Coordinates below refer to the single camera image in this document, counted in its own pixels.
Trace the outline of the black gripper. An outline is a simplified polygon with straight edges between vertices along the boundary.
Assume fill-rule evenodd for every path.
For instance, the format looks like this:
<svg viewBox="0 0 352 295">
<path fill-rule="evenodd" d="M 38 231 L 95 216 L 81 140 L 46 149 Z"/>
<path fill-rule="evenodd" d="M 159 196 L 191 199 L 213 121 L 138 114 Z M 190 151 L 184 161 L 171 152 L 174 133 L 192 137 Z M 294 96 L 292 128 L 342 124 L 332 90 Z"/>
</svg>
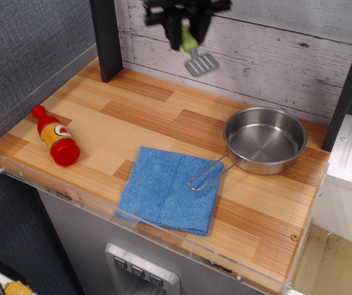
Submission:
<svg viewBox="0 0 352 295">
<path fill-rule="evenodd" d="M 144 23 L 147 26 L 162 23 L 171 49 L 179 51 L 181 19 L 189 19 L 190 33 L 198 44 L 201 44 L 205 40 L 214 13 L 230 10 L 231 5 L 232 1 L 143 1 L 146 11 Z"/>
</svg>

